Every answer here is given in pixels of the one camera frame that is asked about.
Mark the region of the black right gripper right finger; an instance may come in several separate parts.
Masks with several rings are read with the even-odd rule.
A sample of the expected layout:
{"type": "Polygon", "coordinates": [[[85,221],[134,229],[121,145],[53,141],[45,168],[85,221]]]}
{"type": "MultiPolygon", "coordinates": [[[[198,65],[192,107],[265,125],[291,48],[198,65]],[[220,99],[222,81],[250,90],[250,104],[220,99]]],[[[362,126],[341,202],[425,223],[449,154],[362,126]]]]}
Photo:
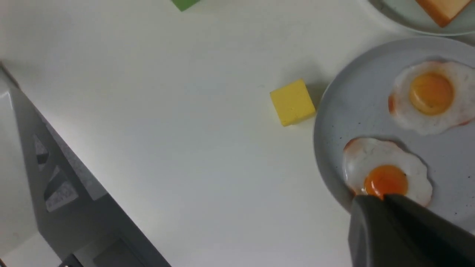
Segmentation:
{"type": "Polygon", "coordinates": [[[354,267],[473,267],[474,236],[402,195],[354,197],[354,267]]]}

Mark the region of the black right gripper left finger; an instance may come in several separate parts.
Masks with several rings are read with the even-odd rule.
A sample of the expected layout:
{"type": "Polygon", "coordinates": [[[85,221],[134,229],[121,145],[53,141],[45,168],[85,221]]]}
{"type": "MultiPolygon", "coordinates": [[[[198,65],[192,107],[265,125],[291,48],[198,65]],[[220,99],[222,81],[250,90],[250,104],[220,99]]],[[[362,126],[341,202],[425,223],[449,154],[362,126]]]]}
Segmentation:
{"type": "Polygon", "coordinates": [[[34,105],[4,65],[37,229],[62,267],[168,267],[109,193],[92,197],[34,105]]]}

